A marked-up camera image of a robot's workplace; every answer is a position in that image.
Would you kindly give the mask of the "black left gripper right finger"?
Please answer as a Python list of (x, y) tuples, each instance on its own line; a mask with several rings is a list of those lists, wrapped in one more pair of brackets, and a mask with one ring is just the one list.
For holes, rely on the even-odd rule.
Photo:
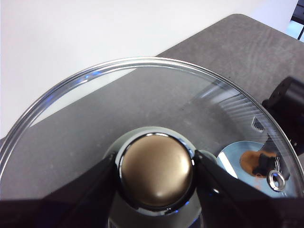
[(208, 228), (302, 228), (303, 198), (271, 198), (195, 151), (197, 195)]

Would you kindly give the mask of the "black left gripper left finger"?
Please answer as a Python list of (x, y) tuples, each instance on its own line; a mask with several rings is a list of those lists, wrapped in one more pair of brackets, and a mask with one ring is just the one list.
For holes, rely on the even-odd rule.
[(103, 228), (116, 192), (114, 153), (41, 199), (0, 202), (2, 228)]

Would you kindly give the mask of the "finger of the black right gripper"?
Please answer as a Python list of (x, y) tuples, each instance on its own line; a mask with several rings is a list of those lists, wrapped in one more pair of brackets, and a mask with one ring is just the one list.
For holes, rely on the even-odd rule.
[(258, 158), (258, 166), (252, 171), (253, 174), (268, 174), (271, 169), (271, 157), (261, 153)]

